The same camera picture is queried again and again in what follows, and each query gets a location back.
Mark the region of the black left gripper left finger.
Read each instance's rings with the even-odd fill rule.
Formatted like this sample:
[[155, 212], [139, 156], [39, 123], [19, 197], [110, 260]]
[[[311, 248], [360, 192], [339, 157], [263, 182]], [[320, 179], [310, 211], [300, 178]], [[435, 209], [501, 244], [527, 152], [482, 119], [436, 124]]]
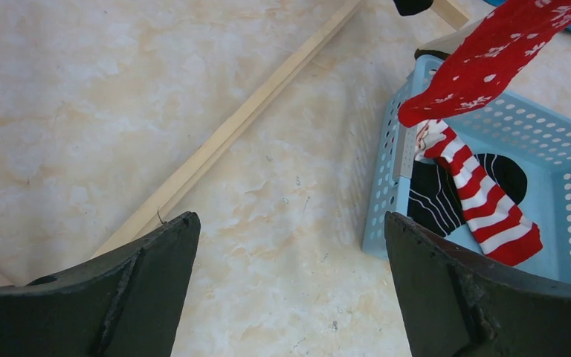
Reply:
[[186, 212], [87, 262], [0, 287], [0, 356], [169, 356], [200, 230]]

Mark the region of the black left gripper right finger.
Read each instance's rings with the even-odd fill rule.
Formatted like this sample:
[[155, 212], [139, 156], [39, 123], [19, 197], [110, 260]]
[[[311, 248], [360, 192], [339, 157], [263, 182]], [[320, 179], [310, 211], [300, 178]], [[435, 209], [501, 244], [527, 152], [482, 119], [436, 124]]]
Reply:
[[400, 213], [384, 225], [413, 356], [571, 356], [571, 284], [503, 265]]

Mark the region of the red snowflake sock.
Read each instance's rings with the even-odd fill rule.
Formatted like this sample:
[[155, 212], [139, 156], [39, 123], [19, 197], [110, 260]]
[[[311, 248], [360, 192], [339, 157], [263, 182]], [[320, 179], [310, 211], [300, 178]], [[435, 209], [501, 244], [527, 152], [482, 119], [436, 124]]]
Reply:
[[506, 1], [488, 14], [439, 67], [421, 94], [404, 102], [406, 127], [480, 109], [571, 24], [571, 1]]

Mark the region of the black orange sock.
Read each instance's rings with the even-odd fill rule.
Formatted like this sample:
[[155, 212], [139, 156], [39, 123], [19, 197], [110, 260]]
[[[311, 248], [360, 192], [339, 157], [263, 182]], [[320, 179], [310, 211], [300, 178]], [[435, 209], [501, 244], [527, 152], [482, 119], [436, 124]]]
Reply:
[[414, 16], [428, 10], [433, 0], [393, 0], [400, 16]]

